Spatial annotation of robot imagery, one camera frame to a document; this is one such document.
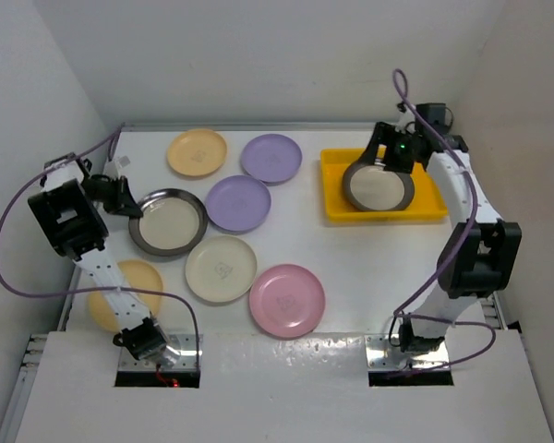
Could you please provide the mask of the dark rimmed plate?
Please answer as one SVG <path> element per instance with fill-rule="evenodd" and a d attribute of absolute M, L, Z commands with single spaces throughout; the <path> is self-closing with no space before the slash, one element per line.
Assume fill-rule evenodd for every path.
<path fill-rule="evenodd" d="M 416 188 L 409 174 L 385 171 L 383 164 L 352 163 L 343 174 L 343 194 L 362 211 L 406 210 Z"/>
<path fill-rule="evenodd" d="M 128 222 L 133 243 L 155 257 L 181 257 L 205 236 L 209 216 L 202 201 L 178 188 L 150 192 L 138 203 L 140 218 Z"/>

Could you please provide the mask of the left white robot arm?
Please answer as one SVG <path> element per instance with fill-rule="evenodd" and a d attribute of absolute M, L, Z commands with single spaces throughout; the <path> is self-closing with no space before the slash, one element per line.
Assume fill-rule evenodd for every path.
<path fill-rule="evenodd" d="M 44 171 L 42 191 L 28 198 L 28 204 L 50 245 L 99 287 L 118 327 L 114 344 L 126 348 L 136 360 L 170 366 L 168 338 L 107 249 L 109 231 L 96 207 L 101 203 L 109 214 L 141 218 L 127 179 L 91 175 L 89 163 L 73 153 L 47 162 Z"/>

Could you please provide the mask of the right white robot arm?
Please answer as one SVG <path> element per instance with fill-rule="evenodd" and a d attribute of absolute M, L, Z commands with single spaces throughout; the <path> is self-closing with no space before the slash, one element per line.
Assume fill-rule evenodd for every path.
<path fill-rule="evenodd" d="M 522 240 L 518 223 L 505 221 L 489 203 L 472 168 L 469 150 L 450 133 L 443 103 L 397 106 L 397 123 L 377 122 L 358 159 L 344 174 L 346 196 L 362 210 L 406 210 L 420 165 L 448 209 L 452 234 L 436 268 L 393 312 L 391 345 L 402 353 L 437 350 L 447 330 L 475 301 L 504 289 Z"/>

